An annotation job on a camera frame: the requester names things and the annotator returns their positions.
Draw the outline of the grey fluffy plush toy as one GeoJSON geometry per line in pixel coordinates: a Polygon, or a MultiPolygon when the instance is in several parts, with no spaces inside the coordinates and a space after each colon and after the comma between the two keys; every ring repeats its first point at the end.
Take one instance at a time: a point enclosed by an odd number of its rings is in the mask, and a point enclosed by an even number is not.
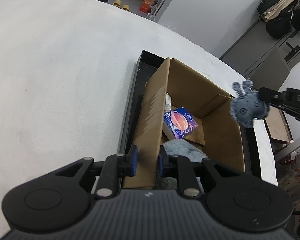
{"type": "Polygon", "coordinates": [[[201,163],[207,155],[200,149],[183,139],[169,140],[163,144],[167,155],[180,155],[189,158],[191,162],[201,163]]]}

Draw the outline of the blue tissue packet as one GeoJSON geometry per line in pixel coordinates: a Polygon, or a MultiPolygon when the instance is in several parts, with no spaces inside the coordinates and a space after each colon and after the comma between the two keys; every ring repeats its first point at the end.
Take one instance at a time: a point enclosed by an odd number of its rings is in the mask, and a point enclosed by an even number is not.
{"type": "Polygon", "coordinates": [[[197,128],[194,117],[184,107],[164,113],[162,129],[168,140],[183,139],[197,128]]]}

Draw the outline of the grey denim octopus toy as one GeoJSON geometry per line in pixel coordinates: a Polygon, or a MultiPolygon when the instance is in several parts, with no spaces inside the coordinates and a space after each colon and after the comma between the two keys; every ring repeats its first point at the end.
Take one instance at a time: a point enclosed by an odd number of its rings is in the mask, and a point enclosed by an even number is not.
{"type": "Polygon", "coordinates": [[[245,128],[253,128],[254,120],[265,119],[270,112],[270,104],[258,98],[258,91],[253,91],[253,82],[245,80],[234,82],[232,89],[237,97],[230,103],[232,119],[245,128]]]}

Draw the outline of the white paper ball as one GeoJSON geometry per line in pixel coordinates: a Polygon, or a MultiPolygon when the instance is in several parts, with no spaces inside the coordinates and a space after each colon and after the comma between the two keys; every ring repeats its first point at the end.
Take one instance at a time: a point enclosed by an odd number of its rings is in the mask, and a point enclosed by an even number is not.
{"type": "Polygon", "coordinates": [[[165,112],[171,111],[171,96],[166,93],[166,99],[165,99],[165,112]]]}

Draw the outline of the brown cardboard box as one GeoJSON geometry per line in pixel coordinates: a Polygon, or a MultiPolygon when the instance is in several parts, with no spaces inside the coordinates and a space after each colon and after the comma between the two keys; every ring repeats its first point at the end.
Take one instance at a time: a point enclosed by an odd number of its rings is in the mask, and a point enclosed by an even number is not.
{"type": "Polygon", "coordinates": [[[185,139],[209,158],[244,171],[239,124],[230,116],[231,95],[177,59],[167,58],[145,85],[133,144],[138,147],[136,175],[127,189],[155,185],[162,136],[185,139]]]}

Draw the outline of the framed cork board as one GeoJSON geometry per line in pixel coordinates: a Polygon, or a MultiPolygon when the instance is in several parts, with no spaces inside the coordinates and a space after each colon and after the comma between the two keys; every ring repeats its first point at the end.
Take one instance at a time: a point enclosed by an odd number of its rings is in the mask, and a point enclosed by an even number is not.
{"type": "Polygon", "coordinates": [[[290,143],[292,135],[283,111],[271,107],[264,123],[271,142],[290,143]]]}

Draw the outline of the grey leaning panel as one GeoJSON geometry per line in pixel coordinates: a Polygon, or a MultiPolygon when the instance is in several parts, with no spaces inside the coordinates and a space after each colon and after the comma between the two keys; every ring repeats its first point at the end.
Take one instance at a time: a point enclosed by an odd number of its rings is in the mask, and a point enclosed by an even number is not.
{"type": "Polygon", "coordinates": [[[279,49],[274,47],[250,80],[253,82],[254,90],[266,87],[278,91],[289,74],[290,69],[285,59],[280,54],[279,49]]]}

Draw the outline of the black shallow tray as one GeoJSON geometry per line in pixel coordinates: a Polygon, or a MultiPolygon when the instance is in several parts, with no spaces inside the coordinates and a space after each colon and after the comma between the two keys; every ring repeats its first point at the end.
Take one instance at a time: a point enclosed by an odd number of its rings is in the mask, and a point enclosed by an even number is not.
{"type": "MultiPolygon", "coordinates": [[[[134,65],[119,148],[120,153],[127,154],[132,145],[146,82],[161,66],[163,61],[164,58],[143,50],[134,65]]],[[[242,136],[245,172],[261,178],[261,164],[255,132],[253,129],[243,126],[240,126],[240,132],[242,136]]]]}

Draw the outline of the hanging dark coats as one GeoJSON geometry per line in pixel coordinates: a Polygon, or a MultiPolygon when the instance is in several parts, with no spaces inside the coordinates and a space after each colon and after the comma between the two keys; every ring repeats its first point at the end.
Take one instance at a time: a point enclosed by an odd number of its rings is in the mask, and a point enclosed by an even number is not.
{"type": "Polygon", "coordinates": [[[274,39],[281,39],[291,29],[300,31],[300,0],[262,0],[257,11],[274,39]]]}

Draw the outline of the white table cloth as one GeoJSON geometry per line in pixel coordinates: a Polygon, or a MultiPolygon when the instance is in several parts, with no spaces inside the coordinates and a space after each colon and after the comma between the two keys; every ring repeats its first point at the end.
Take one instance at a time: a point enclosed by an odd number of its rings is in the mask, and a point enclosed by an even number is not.
{"type": "Polygon", "coordinates": [[[232,92],[243,76],[146,18],[96,0],[0,0],[0,238],[4,195],[86,156],[118,152],[143,50],[232,92]]]}

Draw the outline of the orange cardboard box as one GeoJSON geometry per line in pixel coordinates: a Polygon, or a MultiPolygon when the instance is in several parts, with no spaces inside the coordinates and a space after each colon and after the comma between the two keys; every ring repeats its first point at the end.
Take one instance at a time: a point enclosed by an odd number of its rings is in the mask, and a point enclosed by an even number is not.
{"type": "Polygon", "coordinates": [[[143,13],[149,14],[154,10],[158,0],[143,0],[139,10],[143,13]]]}

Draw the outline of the right yellow slipper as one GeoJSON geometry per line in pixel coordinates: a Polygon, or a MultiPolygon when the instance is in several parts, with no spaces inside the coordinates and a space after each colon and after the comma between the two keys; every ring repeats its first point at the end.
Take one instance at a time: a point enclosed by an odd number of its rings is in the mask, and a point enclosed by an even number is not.
{"type": "Polygon", "coordinates": [[[130,11],[130,6],[128,4],[124,4],[122,6],[122,10],[125,10],[125,11],[130,11]]]}

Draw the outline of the yellow slipper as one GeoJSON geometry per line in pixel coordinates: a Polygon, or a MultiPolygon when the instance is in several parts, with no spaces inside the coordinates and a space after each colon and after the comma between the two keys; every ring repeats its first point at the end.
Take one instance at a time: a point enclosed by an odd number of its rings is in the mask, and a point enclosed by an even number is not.
{"type": "Polygon", "coordinates": [[[113,2],[113,5],[120,8],[121,7],[121,1],[120,0],[115,0],[113,2]]]}
{"type": "Polygon", "coordinates": [[[130,11],[130,6],[128,4],[124,4],[122,6],[122,10],[125,10],[125,11],[130,11]]]}

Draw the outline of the left yellow slipper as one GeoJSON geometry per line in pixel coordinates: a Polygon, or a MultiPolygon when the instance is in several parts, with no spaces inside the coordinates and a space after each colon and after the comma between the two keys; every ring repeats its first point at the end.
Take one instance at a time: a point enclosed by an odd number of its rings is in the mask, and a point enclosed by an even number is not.
{"type": "Polygon", "coordinates": [[[115,0],[113,2],[113,5],[120,8],[121,7],[121,1],[120,0],[115,0]]]}

